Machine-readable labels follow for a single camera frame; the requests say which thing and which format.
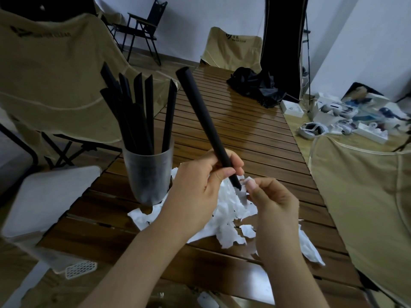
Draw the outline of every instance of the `slatted tabletop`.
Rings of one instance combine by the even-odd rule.
[[[266,109],[228,87],[231,71],[200,66],[193,73],[225,147],[244,160],[246,176],[280,180],[300,200],[301,228],[318,249],[325,267],[309,264],[331,307],[368,307],[357,272],[316,189],[280,108]],[[155,119],[164,127],[166,108]],[[173,166],[211,149],[184,91],[177,93],[173,123]],[[161,143],[161,136],[156,136]],[[118,157],[60,218],[40,246],[84,259],[114,264],[138,228],[127,216],[140,207],[129,186],[124,160]],[[236,221],[258,231],[256,216]],[[273,303],[273,295],[254,238],[247,245],[222,249],[215,237],[186,244],[162,278],[245,299]]]

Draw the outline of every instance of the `black folding chair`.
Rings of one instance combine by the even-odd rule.
[[[150,14],[148,14],[147,19],[144,19],[144,18],[141,18],[139,16],[128,13],[129,14],[129,20],[128,20],[128,23],[127,23],[126,26],[115,25],[116,31],[124,33],[124,40],[123,40],[123,44],[121,46],[121,51],[124,50],[124,43],[126,42],[127,35],[128,34],[133,35],[133,39],[131,40],[130,51],[129,51],[129,54],[127,56],[127,61],[129,61],[129,59],[130,59],[130,54],[131,54],[131,50],[133,48],[134,39],[135,39],[136,36],[138,36],[138,37],[146,39],[148,49],[150,50],[150,54],[154,58],[154,55],[151,51],[150,44],[148,44],[148,40],[151,40],[151,43],[153,44],[153,47],[154,47],[154,51],[157,55],[158,64],[161,66],[160,56],[158,55],[157,48],[155,47],[155,44],[154,44],[154,41],[157,40],[156,37],[154,37],[154,32],[157,29],[157,26],[158,26],[158,24],[160,22],[160,19],[161,19],[163,13],[164,13],[164,10],[166,9],[166,6],[167,6],[167,2],[160,3],[158,0],[155,0],[153,6],[151,8]],[[135,28],[130,27],[131,19],[136,20]]]

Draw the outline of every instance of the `cable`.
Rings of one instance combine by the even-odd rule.
[[[311,71],[310,71],[310,40],[308,39],[308,19],[307,11],[305,11],[305,27],[307,29],[307,56],[308,56],[308,98],[311,97]],[[311,100],[309,99],[308,105],[311,107]]]

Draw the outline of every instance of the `beige camping chair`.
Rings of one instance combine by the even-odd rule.
[[[131,82],[138,75],[96,16],[62,23],[34,22],[0,10],[0,107],[26,142],[45,150],[38,131],[99,143],[121,140],[118,123],[100,95],[104,62]],[[154,111],[167,103],[169,79],[154,78]]]
[[[259,36],[237,36],[212,27],[201,59],[214,67],[233,71],[245,67],[259,73],[262,45]]]

